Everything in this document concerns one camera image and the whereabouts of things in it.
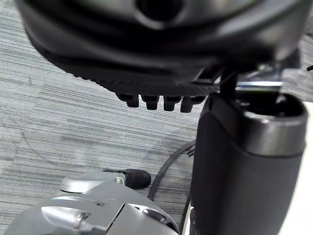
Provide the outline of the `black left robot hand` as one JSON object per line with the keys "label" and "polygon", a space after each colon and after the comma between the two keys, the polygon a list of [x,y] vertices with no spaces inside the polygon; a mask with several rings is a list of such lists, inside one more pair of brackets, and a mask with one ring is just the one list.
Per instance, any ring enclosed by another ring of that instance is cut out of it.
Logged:
{"label": "black left robot hand", "polygon": [[281,92],[300,65],[310,0],[18,0],[49,62],[130,107],[203,103],[191,199],[200,235],[276,235],[291,204],[308,111]]}

